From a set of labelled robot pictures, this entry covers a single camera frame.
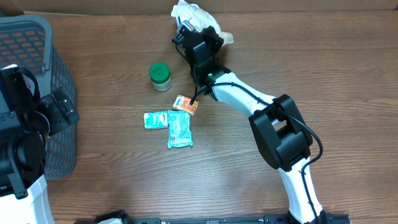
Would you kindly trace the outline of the brown snack pouch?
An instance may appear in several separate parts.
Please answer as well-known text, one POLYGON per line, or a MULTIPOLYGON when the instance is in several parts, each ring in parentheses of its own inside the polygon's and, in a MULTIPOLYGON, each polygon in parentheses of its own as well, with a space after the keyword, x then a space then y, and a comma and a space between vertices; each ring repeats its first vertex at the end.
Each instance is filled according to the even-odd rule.
POLYGON ((178 3, 173 6, 170 15, 175 18, 177 26, 183 21, 187 21, 198 32, 212 26, 216 33, 224 40, 223 45, 234 43, 233 35, 229 32, 223 32, 216 19, 197 4, 190 4, 185 0, 179 0, 178 3))

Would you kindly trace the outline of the green lid jar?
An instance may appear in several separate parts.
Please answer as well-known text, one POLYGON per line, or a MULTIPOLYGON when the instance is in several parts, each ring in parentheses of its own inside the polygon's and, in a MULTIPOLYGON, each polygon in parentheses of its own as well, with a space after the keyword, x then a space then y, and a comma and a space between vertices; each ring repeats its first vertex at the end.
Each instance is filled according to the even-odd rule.
POLYGON ((172 86, 169 67, 164 63, 155 63, 150 67, 149 76, 154 88, 158 91, 167 91, 172 86))

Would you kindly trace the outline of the orange tissue pack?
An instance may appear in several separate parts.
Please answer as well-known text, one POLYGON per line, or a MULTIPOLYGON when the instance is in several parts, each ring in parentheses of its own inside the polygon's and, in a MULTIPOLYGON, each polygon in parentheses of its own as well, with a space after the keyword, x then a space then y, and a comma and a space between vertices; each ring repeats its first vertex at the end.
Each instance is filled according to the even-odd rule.
POLYGON ((178 95, 172 105, 174 110, 187 112, 190 116, 194 116, 198 109, 199 102, 195 100, 191 104, 191 98, 186 96, 178 95))

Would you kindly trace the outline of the light teal wipes pack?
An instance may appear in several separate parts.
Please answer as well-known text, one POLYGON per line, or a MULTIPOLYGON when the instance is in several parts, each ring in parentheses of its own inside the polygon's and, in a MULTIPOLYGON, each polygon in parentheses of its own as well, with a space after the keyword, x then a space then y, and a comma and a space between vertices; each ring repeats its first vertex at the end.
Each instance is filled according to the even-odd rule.
POLYGON ((193 146, 192 132, 190 130, 191 116, 184 111, 168 110, 169 138, 167 147, 193 146))

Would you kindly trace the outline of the teal tissue pack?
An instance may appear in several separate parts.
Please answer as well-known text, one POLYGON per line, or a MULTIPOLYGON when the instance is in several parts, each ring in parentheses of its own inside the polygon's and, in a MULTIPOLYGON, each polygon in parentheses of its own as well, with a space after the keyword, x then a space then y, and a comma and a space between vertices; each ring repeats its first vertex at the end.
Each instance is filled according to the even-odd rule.
POLYGON ((158 111, 144 114, 144 127, 146 129, 168 128, 168 114, 166 111, 158 111))

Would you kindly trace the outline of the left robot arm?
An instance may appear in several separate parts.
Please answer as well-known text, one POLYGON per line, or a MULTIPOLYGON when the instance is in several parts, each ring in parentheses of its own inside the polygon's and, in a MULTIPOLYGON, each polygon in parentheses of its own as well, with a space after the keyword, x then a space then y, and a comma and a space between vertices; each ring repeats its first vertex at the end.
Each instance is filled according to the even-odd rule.
POLYGON ((42 96, 29 69, 1 69, 1 223, 54 222, 47 181, 74 171, 79 119, 62 87, 42 96))

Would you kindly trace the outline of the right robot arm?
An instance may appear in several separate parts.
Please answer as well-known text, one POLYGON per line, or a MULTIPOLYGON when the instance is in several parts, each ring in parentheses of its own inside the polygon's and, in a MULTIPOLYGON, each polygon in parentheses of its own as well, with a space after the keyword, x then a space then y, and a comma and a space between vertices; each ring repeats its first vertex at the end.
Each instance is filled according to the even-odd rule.
POLYGON ((310 157, 310 146, 321 141, 305 124, 294 100, 263 94, 220 64, 216 54, 224 40, 212 26, 197 31, 184 21, 172 42, 190 66, 195 98, 210 95, 248 117, 262 158, 282 177, 292 222, 321 223, 323 208, 310 175, 310 164, 320 158, 310 157))

